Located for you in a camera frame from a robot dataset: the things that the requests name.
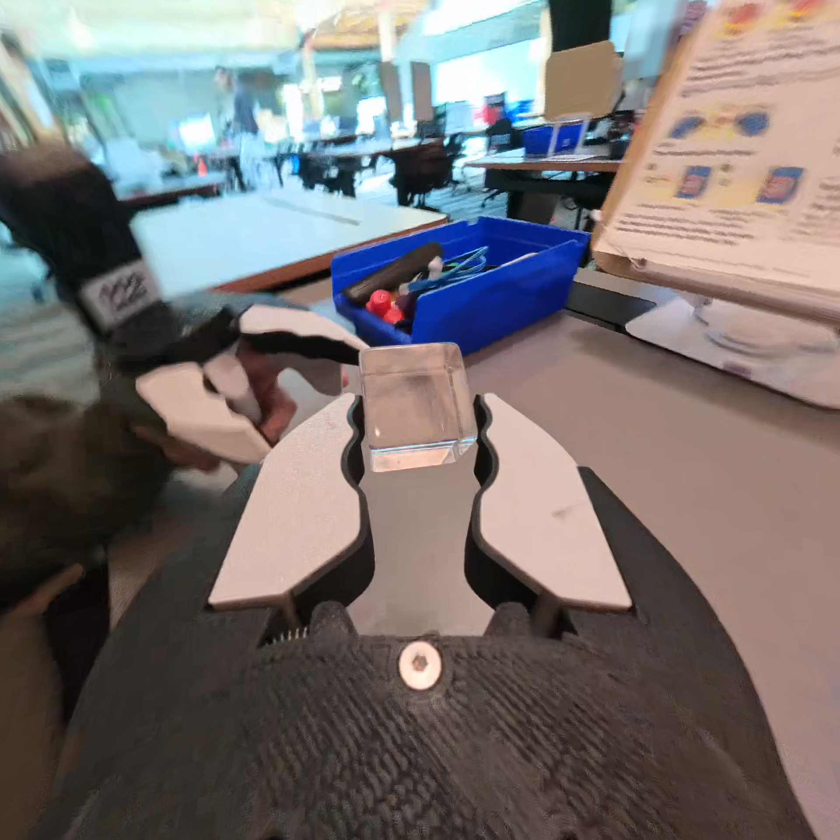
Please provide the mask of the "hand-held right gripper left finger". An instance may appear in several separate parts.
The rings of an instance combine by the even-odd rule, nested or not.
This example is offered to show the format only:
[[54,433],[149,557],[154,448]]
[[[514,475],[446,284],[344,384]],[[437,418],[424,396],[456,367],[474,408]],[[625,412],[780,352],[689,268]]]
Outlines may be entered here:
[[363,441],[364,405],[352,393],[280,441],[255,479],[209,608],[275,607],[290,631],[309,625],[320,604],[361,596],[375,572]]

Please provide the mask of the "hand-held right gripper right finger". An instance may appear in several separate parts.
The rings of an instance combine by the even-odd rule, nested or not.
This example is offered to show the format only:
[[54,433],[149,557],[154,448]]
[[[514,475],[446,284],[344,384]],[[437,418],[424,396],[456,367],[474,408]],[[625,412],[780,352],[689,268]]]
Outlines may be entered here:
[[498,395],[478,395],[474,408],[471,590],[494,609],[520,604],[542,636],[554,635],[569,610],[629,614],[631,593],[574,458]]

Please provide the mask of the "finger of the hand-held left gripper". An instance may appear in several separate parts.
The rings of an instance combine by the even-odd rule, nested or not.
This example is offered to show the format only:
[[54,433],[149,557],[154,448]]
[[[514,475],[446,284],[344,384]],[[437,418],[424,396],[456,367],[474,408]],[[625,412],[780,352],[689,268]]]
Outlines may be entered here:
[[285,360],[282,367],[300,375],[322,395],[338,396],[350,385],[350,375],[344,366],[331,360]]
[[336,321],[304,309],[252,306],[238,317],[239,339],[266,356],[357,365],[370,346]]

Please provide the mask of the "clear acrylic cube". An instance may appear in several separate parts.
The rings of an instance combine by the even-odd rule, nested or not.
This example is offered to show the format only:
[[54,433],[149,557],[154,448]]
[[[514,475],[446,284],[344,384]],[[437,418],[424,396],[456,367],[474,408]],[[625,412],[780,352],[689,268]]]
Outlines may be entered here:
[[371,469],[446,466],[476,442],[466,368],[456,343],[362,350],[360,386]]

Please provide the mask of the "blue plastic bin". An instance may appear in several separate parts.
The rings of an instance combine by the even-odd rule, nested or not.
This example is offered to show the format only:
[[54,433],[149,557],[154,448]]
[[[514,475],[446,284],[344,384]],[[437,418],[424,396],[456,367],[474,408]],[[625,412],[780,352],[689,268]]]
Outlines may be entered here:
[[[582,230],[499,217],[432,227],[334,257],[332,301],[370,346],[450,342],[468,355],[563,309],[590,242]],[[445,262],[479,251],[484,265],[421,295],[408,331],[351,302],[351,286],[428,244]]]

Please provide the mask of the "person's left hand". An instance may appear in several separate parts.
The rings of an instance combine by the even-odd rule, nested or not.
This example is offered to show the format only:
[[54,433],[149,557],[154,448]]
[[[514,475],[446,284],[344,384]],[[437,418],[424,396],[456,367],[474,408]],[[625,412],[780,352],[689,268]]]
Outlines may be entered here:
[[[297,404],[279,386],[278,377],[282,369],[256,352],[244,339],[239,341],[236,356],[259,406],[259,431],[270,445],[276,445],[298,409]],[[157,447],[178,469],[197,469],[209,474],[223,464],[215,455],[152,428],[134,426],[133,433]]]

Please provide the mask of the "white top desk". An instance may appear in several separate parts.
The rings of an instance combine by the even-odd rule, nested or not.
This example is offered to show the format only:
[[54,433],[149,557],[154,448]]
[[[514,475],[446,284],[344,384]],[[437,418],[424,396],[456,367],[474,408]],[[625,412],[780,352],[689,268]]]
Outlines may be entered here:
[[344,252],[446,224],[442,213],[322,192],[242,193],[138,213],[131,227],[164,295],[265,291]]

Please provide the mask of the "black office chair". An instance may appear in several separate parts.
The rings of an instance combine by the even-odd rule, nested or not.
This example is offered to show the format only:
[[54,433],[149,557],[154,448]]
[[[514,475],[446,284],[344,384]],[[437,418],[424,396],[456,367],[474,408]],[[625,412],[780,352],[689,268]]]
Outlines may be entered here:
[[446,188],[452,182],[457,150],[440,142],[426,142],[401,150],[392,150],[394,164],[391,183],[399,207],[415,207],[436,212],[427,204],[429,193]]

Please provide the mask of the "white board stand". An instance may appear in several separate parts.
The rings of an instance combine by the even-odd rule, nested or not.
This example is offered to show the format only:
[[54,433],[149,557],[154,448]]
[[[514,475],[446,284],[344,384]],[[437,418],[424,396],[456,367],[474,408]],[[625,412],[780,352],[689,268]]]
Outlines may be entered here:
[[677,297],[625,332],[801,403],[839,409],[838,328],[720,300]]

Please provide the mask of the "wooden top desk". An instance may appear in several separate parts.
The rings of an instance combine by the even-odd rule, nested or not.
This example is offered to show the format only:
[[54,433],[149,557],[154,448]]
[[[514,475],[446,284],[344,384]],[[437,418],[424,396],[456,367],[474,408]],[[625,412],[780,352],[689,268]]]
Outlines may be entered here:
[[508,150],[463,167],[489,177],[489,189],[507,198],[509,219],[590,231],[622,163],[606,154],[537,156]]

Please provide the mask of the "small blue bin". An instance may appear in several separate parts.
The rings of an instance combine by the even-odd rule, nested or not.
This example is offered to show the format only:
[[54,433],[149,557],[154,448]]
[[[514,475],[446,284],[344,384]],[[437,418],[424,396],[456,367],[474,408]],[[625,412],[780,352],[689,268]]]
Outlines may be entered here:
[[555,158],[582,154],[588,121],[556,122],[521,133],[521,148],[529,157]]

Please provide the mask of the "instruction sheet board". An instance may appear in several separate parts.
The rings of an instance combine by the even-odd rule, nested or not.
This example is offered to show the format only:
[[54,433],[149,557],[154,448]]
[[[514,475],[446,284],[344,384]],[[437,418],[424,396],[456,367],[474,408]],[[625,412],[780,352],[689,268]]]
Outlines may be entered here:
[[603,271],[839,315],[839,2],[720,2],[680,41],[602,208]]

